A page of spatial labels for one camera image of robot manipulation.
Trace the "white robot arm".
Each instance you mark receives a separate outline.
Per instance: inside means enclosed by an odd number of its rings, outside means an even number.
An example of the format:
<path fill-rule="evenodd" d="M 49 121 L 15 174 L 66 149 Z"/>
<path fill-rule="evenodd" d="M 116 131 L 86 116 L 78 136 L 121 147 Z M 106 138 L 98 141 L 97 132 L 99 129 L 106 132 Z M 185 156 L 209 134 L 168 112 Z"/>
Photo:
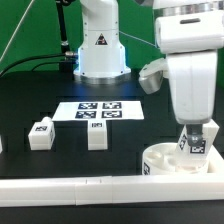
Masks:
<path fill-rule="evenodd" d="M 166 57 L 172 104 L 191 146 L 203 141 L 212 118 L 218 53 L 224 47 L 224 0 L 134 0 L 154 10 L 156 45 Z M 92 83 L 122 77 L 125 48 L 119 41 L 117 0 L 80 0 L 84 41 L 74 75 Z"/>

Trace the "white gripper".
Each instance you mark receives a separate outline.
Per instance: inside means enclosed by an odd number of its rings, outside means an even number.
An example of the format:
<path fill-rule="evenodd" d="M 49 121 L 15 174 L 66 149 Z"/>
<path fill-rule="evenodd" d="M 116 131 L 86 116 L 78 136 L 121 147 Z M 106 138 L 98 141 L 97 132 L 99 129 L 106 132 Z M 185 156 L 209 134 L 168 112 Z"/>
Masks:
<path fill-rule="evenodd" d="M 188 145 L 200 146 L 201 124 L 210 121 L 214 109 L 217 51 L 170 54 L 166 60 L 175 118 L 188 124 Z"/>

